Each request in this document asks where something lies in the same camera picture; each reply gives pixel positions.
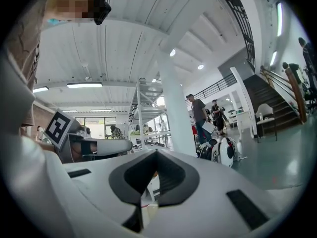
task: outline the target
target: ceiling light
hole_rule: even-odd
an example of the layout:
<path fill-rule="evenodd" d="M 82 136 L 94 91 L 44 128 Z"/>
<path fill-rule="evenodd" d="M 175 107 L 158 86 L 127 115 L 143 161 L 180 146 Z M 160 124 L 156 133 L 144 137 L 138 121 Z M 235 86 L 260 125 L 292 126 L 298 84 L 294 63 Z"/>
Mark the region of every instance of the ceiling light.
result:
<path fill-rule="evenodd" d="M 78 112 L 77 110 L 73 109 L 73 110 L 62 110 L 63 112 Z"/>
<path fill-rule="evenodd" d="M 277 5 L 277 36 L 280 36 L 282 34 L 282 23 L 283 23 L 283 13 L 282 13 L 282 4 L 279 3 Z"/>
<path fill-rule="evenodd" d="M 111 112 L 111 109 L 92 109 L 91 112 Z"/>
<path fill-rule="evenodd" d="M 269 66 L 272 66 L 272 65 L 274 64 L 274 61 L 275 61 L 275 58 L 276 58 L 276 53 L 277 53 L 277 51 L 275 51 L 275 52 L 273 53 L 272 60 L 271 60 L 271 63 L 270 63 Z"/>
<path fill-rule="evenodd" d="M 176 51 L 172 50 L 172 52 L 169 54 L 171 57 L 173 57 L 175 55 Z"/>
<path fill-rule="evenodd" d="M 87 88 L 87 87 L 102 87 L 101 83 L 80 83 L 80 84 L 67 84 L 68 88 Z"/>
<path fill-rule="evenodd" d="M 44 92 L 44 91 L 48 91 L 48 87 L 44 86 L 38 89 L 34 89 L 33 93 Z"/>

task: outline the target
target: black rubber pad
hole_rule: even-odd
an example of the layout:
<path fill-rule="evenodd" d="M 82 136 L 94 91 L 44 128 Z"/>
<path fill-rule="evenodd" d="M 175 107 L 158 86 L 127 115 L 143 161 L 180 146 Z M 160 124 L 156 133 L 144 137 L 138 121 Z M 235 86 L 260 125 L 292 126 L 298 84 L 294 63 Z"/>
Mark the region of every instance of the black rubber pad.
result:
<path fill-rule="evenodd" d="M 233 190 L 226 195 L 251 230 L 268 221 L 268 217 L 241 190 Z"/>
<path fill-rule="evenodd" d="M 90 170 L 82 169 L 82 170 L 68 172 L 68 175 L 69 175 L 70 178 L 75 178 L 75 177 L 84 176 L 84 175 L 87 175 L 87 174 L 90 174 L 90 173 L 91 173 Z"/>

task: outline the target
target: white chair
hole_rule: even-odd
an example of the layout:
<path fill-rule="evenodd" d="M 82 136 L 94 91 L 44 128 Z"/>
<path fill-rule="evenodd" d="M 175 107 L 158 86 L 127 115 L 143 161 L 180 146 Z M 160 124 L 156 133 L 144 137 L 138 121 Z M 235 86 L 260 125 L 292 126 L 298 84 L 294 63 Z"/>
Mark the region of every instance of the white chair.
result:
<path fill-rule="evenodd" d="M 273 108 L 271 108 L 271 107 L 270 107 L 268 104 L 266 104 L 266 103 L 261 104 L 261 105 L 259 105 L 259 107 L 258 107 L 258 111 L 255 113 L 255 117 L 256 117 L 256 118 L 259 118 L 259 117 L 260 117 L 260 113 L 262 113 L 262 116 L 263 116 L 263 117 L 268 116 L 268 115 L 273 115 L 273 117 L 265 118 L 265 119 L 263 119 L 262 121 L 258 121 L 258 122 L 257 122 L 257 125 L 261 125 L 261 127 L 262 127 L 262 133 L 263 133 L 263 136 L 264 136 L 263 124 L 268 123 L 268 122 L 271 122 L 271 121 L 274 121 L 275 138 L 276 138 L 276 141 L 277 141 L 276 120 L 275 120 L 275 114 L 274 114 Z"/>

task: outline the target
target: man holding paper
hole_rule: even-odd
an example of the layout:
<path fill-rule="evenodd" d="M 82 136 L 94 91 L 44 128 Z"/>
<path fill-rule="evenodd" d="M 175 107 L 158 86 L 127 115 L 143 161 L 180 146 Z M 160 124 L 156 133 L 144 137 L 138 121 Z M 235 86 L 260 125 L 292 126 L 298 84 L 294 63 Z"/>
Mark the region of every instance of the man holding paper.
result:
<path fill-rule="evenodd" d="M 211 140 L 211 134 L 203 128 L 203 125 L 208 121 L 205 104 L 200 99 L 195 100 L 192 94 L 187 95 L 186 99 L 192 103 L 192 112 L 200 144 L 205 142 L 204 134 L 207 142 L 209 142 Z"/>

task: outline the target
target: black railing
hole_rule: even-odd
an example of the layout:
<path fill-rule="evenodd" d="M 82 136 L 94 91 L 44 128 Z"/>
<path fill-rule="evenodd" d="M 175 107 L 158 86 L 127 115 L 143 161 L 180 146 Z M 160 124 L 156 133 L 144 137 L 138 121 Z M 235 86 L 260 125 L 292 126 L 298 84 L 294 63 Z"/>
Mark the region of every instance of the black railing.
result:
<path fill-rule="evenodd" d="M 230 74 L 226 77 L 224 77 L 222 80 L 219 80 L 217 83 L 211 85 L 210 87 L 207 87 L 203 91 L 199 92 L 198 94 L 195 94 L 195 99 L 205 99 L 217 92 L 220 92 L 221 90 L 232 86 L 233 84 L 237 83 L 236 78 L 233 74 Z M 191 103 L 186 100 L 186 105 L 189 106 Z"/>
<path fill-rule="evenodd" d="M 239 27 L 241 29 L 248 53 L 247 62 L 250 65 L 251 69 L 255 71 L 256 55 L 254 51 L 254 41 L 251 26 L 249 24 L 247 14 L 243 8 L 241 0 L 226 0 L 226 2 L 229 5 L 232 13 L 236 17 Z"/>

